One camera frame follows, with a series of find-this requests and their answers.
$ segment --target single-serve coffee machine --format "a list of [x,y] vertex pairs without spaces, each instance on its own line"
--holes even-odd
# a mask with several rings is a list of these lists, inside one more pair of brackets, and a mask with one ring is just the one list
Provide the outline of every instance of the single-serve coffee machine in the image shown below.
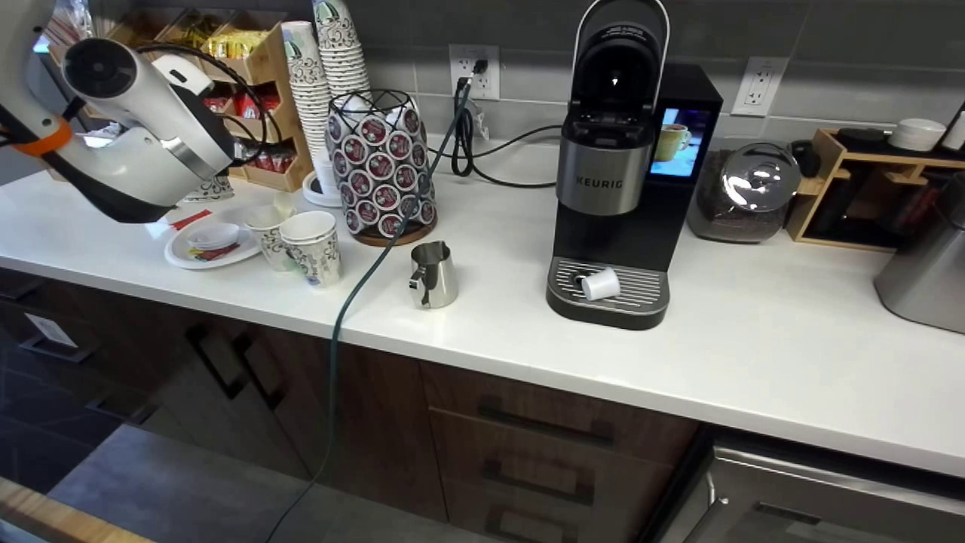
[[597,0],[578,22],[546,297],[574,318],[650,329],[720,93],[667,62],[661,0]]

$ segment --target kitchen counter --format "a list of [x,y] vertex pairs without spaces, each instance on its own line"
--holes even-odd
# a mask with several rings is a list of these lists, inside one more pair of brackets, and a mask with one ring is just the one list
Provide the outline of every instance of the kitchen counter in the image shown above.
[[[355,297],[345,342],[619,404],[690,415],[965,476],[965,338],[894,316],[871,278],[877,251],[756,248],[683,233],[672,305],[650,333],[574,324],[543,297],[553,189],[437,178],[441,224],[462,296],[416,310],[408,248]],[[238,188],[214,209],[271,199]],[[120,225],[46,173],[0,188],[0,264],[109,293],[276,327],[333,333],[349,285],[377,256],[341,233],[347,278],[312,289],[248,259],[184,272],[149,225]]]

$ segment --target backsplash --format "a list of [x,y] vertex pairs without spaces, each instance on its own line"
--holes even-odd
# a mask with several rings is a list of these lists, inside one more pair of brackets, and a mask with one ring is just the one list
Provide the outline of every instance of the backsplash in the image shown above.
[[[448,121],[448,42],[501,47],[505,139],[564,116],[570,45],[588,0],[347,0],[371,82],[411,89],[432,130]],[[204,5],[289,10],[312,0]],[[962,0],[667,0],[672,60],[703,62],[724,93],[718,139],[809,139],[826,124],[948,121],[965,98]],[[729,116],[747,57],[791,57],[770,116]]]

